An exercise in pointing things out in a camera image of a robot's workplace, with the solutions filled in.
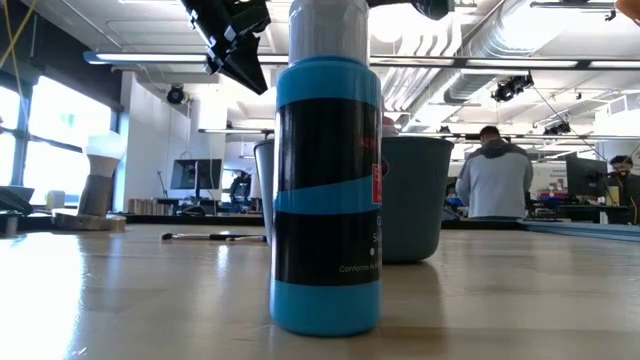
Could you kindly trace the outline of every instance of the ceiling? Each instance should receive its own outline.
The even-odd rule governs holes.
[[[39,1],[36,9],[39,14],[97,51],[204,52],[203,41],[197,32],[190,29],[187,15],[181,6],[159,5],[153,0],[145,4],[144,1],[123,4],[119,0],[46,0]],[[23,2],[30,4],[31,0],[23,0]],[[463,3],[472,2],[472,0],[464,0]],[[424,20],[410,5],[373,9],[369,24],[372,34],[371,53],[443,55],[450,51],[453,54],[457,50],[459,41],[497,3],[497,0],[477,0],[475,11],[456,12],[439,23]],[[272,24],[260,37],[261,53],[288,52],[290,4],[289,0],[268,2]],[[640,56],[640,36],[638,36],[640,27],[624,15],[619,14],[616,19],[607,22],[604,20],[605,14],[601,12],[553,11],[563,11],[562,30],[554,34],[551,40],[543,44],[533,55]],[[528,21],[532,22],[535,28],[544,29],[550,20],[543,16],[543,13],[540,14],[539,17],[531,16]],[[382,38],[389,41],[385,38],[393,38],[390,32],[397,29],[401,29],[400,32],[402,32],[397,41],[379,40]],[[526,31],[520,33],[519,31],[524,30],[519,26],[513,31],[515,36],[530,36]],[[431,45],[425,46],[427,43],[425,39],[427,36],[432,36],[431,33],[434,34],[433,43],[430,39]],[[439,47],[436,38],[439,40],[441,36],[449,39],[449,43],[456,46],[452,46],[451,49]],[[273,126],[275,89],[257,96],[223,76],[206,76],[199,66],[171,65],[128,69],[136,71],[139,81],[152,84],[158,92],[164,92],[171,83],[184,82],[185,89],[193,96],[206,100],[206,94],[214,87],[226,98],[229,120],[239,124],[247,119],[264,120],[264,127]],[[272,85],[282,71],[277,67],[264,67],[263,70],[267,82]],[[396,70],[378,68],[374,71],[378,73],[384,84]],[[404,74],[404,78],[401,77],[401,79],[410,81],[411,76],[415,76],[421,70],[412,71],[400,73]],[[570,120],[575,125],[575,129],[588,132],[594,119],[592,110],[606,104],[603,101],[589,99],[602,96],[605,92],[640,90],[640,74],[636,72],[536,71],[532,75],[536,88],[553,110],[541,101],[538,93],[531,89],[511,102],[496,104],[490,98],[491,89],[495,87],[494,81],[468,101],[467,105],[471,106],[452,107],[428,103],[410,114],[411,122],[414,125],[424,125],[422,129],[426,128],[428,131],[447,124],[455,131],[474,132],[483,124],[498,124],[503,131],[526,133],[531,131],[532,124],[544,124],[541,121],[553,116],[554,111],[560,112],[577,106],[580,111],[571,112]],[[414,89],[417,91],[414,95],[428,90],[429,86],[429,82],[420,84]],[[410,96],[409,92],[403,91],[397,94],[405,94],[403,96],[406,98]],[[398,99],[399,103],[404,100],[402,96]],[[388,115],[397,119],[400,113],[389,112]]]

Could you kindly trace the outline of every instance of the gray hoodie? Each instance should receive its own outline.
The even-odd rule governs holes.
[[[533,167],[525,150],[492,140],[469,156],[456,192],[469,206],[469,217],[524,217],[524,193],[532,179]]]

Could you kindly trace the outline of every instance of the ceiling duct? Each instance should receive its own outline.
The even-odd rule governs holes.
[[[477,34],[463,45],[458,55],[528,57],[569,26],[569,15],[565,11],[532,9],[531,2],[506,0]],[[443,99],[434,101],[443,100],[452,105],[464,103],[495,78],[495,74],[463,74],[460,70],[442,70],[413,103],[411,113],[418,112],[436,95],[443,96]]]

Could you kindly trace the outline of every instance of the computer monitor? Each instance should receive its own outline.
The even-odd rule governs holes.
[[[221,159],[176,160],[173,163],[171,188],[195,189],[196,198],[200,198],[200,189],[220,188],[221,171]]]
[[[606,162],[567,158],[566,163],[569,195],[605,196],[607,192]]]

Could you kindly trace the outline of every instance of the black label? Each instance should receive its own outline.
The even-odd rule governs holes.
[[[285,105],[279,115],[275,178],[279,193],[365,179],[369,186],[365,200],[376,203],[373,172],[380,168],[378,109],[353,100],[313,99]],[[305,213],[312,205],[287,212],[276,207],[275,279],[333,286],[378,280],[379,209]]]

